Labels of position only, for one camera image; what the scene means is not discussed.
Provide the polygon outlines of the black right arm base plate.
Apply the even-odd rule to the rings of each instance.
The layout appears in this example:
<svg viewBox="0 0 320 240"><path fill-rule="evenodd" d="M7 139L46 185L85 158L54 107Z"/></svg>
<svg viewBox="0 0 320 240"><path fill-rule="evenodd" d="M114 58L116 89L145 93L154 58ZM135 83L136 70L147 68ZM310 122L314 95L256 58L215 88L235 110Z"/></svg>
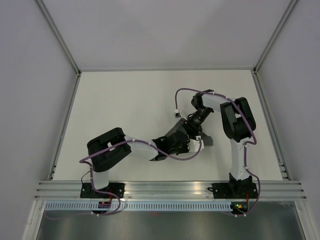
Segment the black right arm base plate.
<svg viewBox="0 0 320 240"><path fill-rule="evenodd" d="M258 197L258 189L255 183L250 184L248 187L235 189L232 189L228 183L213 183L207 189L212 192L215 200L246 200L247 198L256 199Z"/></svg>

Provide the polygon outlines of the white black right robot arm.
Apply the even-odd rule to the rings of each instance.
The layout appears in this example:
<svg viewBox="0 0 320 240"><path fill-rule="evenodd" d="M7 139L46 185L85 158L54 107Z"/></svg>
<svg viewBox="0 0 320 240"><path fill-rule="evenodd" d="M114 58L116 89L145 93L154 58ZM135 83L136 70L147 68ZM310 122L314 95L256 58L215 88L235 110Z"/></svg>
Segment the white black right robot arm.
<svg viewBox="0 0 320 240"><path fill-rule="evenodd" d="M222 128L231 145L231 170L227 183L213 183L208 191L215 199L255 199L258 197L253 175L248 170L248 145L256 145L256 121L246 98L229 98L209 89L198 91L191 100L196 112L188 118L199 128L210 113L219 112Z"/></svg>

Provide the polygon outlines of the grey cloth napkin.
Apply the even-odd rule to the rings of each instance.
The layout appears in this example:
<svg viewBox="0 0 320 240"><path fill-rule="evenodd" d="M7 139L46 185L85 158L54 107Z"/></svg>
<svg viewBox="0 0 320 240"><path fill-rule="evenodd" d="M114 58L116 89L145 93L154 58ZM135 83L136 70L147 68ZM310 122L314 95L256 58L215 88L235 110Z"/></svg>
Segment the grey cloth napkin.
<svg viewBox="0 0 320 240"><path fill-rule="evenodd" d="M187 134L186 130L184 129L184 122L186 120L185 119L180 119L166 134L165 136L166 137L169 137L171 134L177 132L177 131L182 131L184 133ZM195 139L196 136L189 136L188 135L188 138L189 139ZM213 146L213 139L211 136L207 135L206 136L201 136L202 140L203 140L203 143L204 143L204 146L207 147L207 146Z"/></svg>

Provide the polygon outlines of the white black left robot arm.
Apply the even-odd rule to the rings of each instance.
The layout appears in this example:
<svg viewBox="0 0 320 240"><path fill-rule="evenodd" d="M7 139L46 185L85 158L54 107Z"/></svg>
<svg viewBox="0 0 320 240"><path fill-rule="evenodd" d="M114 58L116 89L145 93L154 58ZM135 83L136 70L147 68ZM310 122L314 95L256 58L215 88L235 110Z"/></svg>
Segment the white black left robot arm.
<svg viewBox="0 0 320 240"><path fill-rule="evenodd" d="M152 139L147 143L138 142L125 135L116 127L87 143L91 157L93 185L91 191L98 198L109 193L109 170L128 156L149 161L162 161L168 156L188 153L190 139L183 131Z"/></svg>

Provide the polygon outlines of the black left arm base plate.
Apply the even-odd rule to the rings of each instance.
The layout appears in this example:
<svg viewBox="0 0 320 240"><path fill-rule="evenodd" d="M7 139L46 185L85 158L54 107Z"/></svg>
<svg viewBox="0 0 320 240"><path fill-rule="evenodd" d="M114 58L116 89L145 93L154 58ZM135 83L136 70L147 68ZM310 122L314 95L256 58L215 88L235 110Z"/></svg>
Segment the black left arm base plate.
<svg viewBox="0 0 320 240"><path fill-rule="evenodd" d="M124 197L125 184L124 183L110 183L107 187L100 189L100 192L109 192L116 195L118 198ZM93 190L91 183L83 183L80 191L81 199L110 199L115 198L113 195L100 193Z"/></svg>

